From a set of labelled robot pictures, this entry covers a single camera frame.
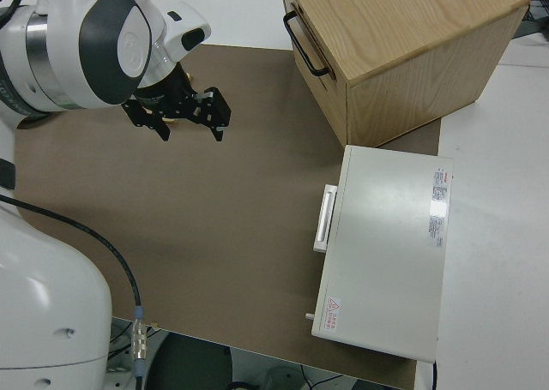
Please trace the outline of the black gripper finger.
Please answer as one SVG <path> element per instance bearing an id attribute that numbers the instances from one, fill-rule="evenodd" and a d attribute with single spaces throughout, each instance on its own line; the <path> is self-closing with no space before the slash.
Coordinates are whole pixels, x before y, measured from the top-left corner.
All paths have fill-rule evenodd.
<path id="1" fill-rule="evenodd" d="M 147 112 L 137 100 L 133 99 L 124 102 L 121 107 L 134 126 L 147 127 L 155 131 L 161 140 L 169 140 L 171 131 L 160 115 Z"/>
<path id="2" fill-rule="evenodd" d="M 222 141 L 230 123 L 231 108 L 217 87 L 210 87 L 204 93 L 201 105 L 203 124 L 210 129 L 216 141 Z"/>

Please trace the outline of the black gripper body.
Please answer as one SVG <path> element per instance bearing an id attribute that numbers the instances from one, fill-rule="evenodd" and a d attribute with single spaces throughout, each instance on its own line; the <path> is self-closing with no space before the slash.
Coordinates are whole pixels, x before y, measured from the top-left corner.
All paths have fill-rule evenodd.
<path id="1" fill-rule="evenodd" d="M 153 114 L 164 118 L 186 118 L 194 123 L 212 123 L 214 89 L 197 92 L 181 65 L 161 81 L 136 90 L 137 102 Z"/>

